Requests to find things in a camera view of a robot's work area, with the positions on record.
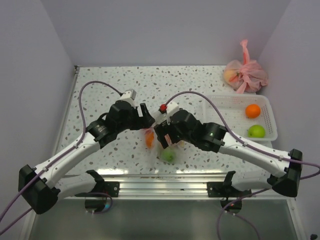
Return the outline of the clear printed plastic bag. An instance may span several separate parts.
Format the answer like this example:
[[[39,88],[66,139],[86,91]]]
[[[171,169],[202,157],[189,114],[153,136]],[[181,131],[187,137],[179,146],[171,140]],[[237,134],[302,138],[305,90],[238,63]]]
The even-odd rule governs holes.
[[[180,153],[181,151],[183,150],[183,148],[185,147],[185,142],[183,140],[180,140],[178,143],[172,143],[171,142],[171,139],[169,138],[168,135],[165,136],[165,139],[168,143],[168,147],[167,148],[170,148],[170,149],[173,149],[175,151],[175,154],[176,154],[176,158],[175,158],[175,161],[173,163],[168,163],[166,161],[163,161],[161,158],[160,158],[160,155],[161,155],[161,152],[162,150],[166,149],[166,148],[163,148],[162,144],[159,142],[159,140],[157,139],[157,135],[156,135],[156,132],[154,130],[153,127],[150,127],[150,128],[144,128],[141,130],[141,133],[144,137],[144,143],[145,143],[145,135],[147,133],[153,133],[154,134],[154,141],[153,141],[153,147],[152,148],[147,148],[149,149],[149,151],[151,152],[151,155],[153,157],[156,157],[157,159],[159,159],[160,161],[164,162],[164,163],[167,163],[167,164],[175,164],[178,162],[179,160],[179,157],[180,157]]]

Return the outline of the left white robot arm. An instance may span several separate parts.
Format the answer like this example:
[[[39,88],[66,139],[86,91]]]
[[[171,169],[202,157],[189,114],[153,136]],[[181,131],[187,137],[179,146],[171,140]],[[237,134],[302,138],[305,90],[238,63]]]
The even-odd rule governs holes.
[[[35,167],[22,167],[19,170],[18,190],[31,209],[40,215],[50,210],[58,200],[67,197],[110,197],[108,184],[95,170],[72,177],[68,183],[60,180],[82,160],[116,140],[118,134],[126,130],[150,128],[155,119],[144,103],[140,104],[140,109],[141,115],[137,107],[118,100],[64,150]]]

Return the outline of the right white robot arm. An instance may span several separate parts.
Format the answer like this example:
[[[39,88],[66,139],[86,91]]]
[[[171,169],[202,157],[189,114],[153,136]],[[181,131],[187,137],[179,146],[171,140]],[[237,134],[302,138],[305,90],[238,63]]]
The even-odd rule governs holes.
[[[173,114],[157,112],[154,119],[154,131],[164,149],[169,143],[185,141],[202,151],[233,156],[260,167],[258,171],[243,173],[229,171],[225,179],[213,187],[220,196],[239,196],[253,189],[272,189],[292,198],[298,195],[301,151],[286,152],[260,145],[220,124],[202,123],[184,109]]]

